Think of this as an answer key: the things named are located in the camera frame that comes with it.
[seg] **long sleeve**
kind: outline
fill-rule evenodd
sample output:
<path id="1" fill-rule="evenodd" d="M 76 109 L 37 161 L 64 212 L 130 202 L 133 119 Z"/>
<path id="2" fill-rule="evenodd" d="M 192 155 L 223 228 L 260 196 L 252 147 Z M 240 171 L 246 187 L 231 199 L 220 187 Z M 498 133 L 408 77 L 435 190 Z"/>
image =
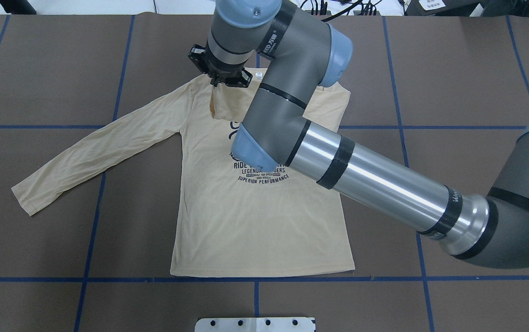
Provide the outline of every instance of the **long sleeve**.
<path id="1" fill-rule="evenodd" d="M 12 187 L 32 216 L 64 191 L 179 132 L 192 107 L 192 82 L 89 134 Z"/>

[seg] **gray table surface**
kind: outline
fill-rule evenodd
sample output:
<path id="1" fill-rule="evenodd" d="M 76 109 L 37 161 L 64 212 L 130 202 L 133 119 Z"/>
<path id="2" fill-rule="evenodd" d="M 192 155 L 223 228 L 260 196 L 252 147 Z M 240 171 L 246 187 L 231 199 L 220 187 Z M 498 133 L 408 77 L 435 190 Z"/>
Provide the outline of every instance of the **gray table surface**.
<path id="1" fill-rule="evenodd" d="M 179 135 L 29 217 L 10 187 L 197 76 L 186 55 L 210 21 L 0 16 L 0 331 L 192 331 L 201 317 L 292 315 L 315 317 L 320 332 L 529 331 L 529 269 L 457 261 L 345 197 L 355 271 L 171 276 Z M 340 133 L 463 193 L 487 193 L 529 122 L 529 18 L 333 25 L 355 45 Z"/>

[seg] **cable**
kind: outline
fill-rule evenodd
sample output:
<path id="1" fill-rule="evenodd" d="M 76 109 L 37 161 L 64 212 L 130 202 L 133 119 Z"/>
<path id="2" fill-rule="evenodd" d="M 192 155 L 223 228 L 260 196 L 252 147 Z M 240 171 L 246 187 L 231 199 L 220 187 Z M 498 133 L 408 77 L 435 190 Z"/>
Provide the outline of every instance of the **cable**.
<path id="1" fill-rule="evenodd" d="M 342 15 L 343 13 L 349 12 L 349 11 L 351 11 L 351 9 L 355 8 L 356 6 L 359 6 L 359 4 L 361 4 L 362 2 L 363 2 L 363 0 L 357 0 L 353 4 L 351 4 L 348 8 L 343 9 L 343 10 L 337 12 L 336 14 L 330 16 L 330 17 L 322 19 L 322 22 L 327 22 L 327 21 L 330 21 L 332 19 L 335 19 L 336 17 Z"/>

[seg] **paper sticker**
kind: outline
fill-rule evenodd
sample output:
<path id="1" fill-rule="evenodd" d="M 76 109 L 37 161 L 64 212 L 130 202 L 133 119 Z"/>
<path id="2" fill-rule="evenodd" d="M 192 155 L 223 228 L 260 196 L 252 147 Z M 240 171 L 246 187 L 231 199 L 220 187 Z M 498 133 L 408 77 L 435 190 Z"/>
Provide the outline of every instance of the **paper sticker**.
<path id="1" fill-rule="evenodd" d="M 445 7 L 443 0 L 418 0 L 418 2 L 420 2 L 420 6 L 422 6 L 425 11 Z"/>

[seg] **white bracket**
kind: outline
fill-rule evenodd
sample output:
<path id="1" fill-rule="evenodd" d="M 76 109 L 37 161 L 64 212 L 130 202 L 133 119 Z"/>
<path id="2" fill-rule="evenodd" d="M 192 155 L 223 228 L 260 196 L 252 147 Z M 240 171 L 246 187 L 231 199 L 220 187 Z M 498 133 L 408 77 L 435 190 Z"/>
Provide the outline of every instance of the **white bracket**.
<path id="1" fill-rule="evenodd" d="M 315 332 L 313 317 L 199 319 L 195 332 Z"/>

